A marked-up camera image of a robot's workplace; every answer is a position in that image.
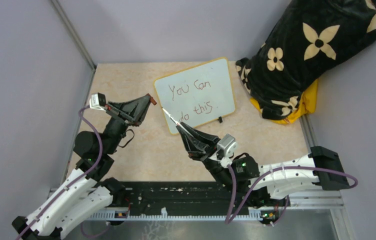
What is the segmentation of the red marker cap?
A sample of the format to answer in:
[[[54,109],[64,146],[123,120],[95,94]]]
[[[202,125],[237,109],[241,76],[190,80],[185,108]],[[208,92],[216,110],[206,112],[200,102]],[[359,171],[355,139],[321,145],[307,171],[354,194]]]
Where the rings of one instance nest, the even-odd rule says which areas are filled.
[[[153,104],[154,106],[157,104],[157,101],[150,95],[150,98],[149,98],[151,104]]]

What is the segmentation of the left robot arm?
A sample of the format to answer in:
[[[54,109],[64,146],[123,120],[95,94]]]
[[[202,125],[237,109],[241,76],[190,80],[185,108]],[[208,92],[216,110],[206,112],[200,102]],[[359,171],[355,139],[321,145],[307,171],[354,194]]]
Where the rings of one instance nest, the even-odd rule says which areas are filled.
[[[114,160],[111,155],[121,146],[130,127],[142,124],[150,105],[156,101],[150,94],[126,102],[108,101],[94,93],[78,116],[91,131],[77,134],[73,151],[80,157],[70,175],[57,190],[28,216],[18,216],[12,226],[18,240],[63,240],[91,215],[110,205],[125,203],[125,187],[117,179],[103,179]],[[104,112],[110,120],[102,133],[84,118],[84,111]]]

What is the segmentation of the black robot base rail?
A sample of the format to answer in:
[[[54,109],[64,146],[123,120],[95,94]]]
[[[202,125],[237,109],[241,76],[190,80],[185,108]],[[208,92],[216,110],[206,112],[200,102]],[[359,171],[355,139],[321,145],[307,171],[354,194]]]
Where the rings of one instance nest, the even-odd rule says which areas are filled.
[[[116,196],[111,208],[122,209],[114,216],[151,218],[229,218],[237,220],[252,215],[265,223],[275,221],[290,205],[287,197],[271,199],[267,190],[232,194],[231,187],[212,181],[127,181],[106,179],[97,187],[110,187]]]

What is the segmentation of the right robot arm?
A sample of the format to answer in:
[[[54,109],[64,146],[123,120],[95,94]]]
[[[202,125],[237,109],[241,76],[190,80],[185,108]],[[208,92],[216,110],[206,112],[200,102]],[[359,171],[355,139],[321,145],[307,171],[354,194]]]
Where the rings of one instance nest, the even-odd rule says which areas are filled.
[[[185,150],[193,161],[201,162],[216,182],[237,192],[255,194],[260,204],[271,206],[292,193],[321,187],[324,191],[350,189],[339,154],[322,146],[285,162],[259,165],[248,153],[234,156],[238,144],[233,136],[223,138],[177,123]]]

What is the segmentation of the yellow framed whiteboard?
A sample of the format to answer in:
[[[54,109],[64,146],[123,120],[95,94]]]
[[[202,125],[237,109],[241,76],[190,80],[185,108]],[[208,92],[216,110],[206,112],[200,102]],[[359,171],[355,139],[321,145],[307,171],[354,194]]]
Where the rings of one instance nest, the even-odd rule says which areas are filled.
[[[195,128],[236,110],[229,61],[220,57],[158,78],[160,106],[178,122]]]

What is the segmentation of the white marker pen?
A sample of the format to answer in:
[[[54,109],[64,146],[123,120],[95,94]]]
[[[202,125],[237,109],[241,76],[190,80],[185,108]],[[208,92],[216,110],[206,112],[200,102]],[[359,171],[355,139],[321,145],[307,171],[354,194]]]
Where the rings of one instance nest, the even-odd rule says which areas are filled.
[[[180,126],[180,122],[177,121],[166,109],[162,108],[162,111],[165,113],[166,116],[169,117],[169,119],[171,120],[171,122],[173,122],[176,126]]]

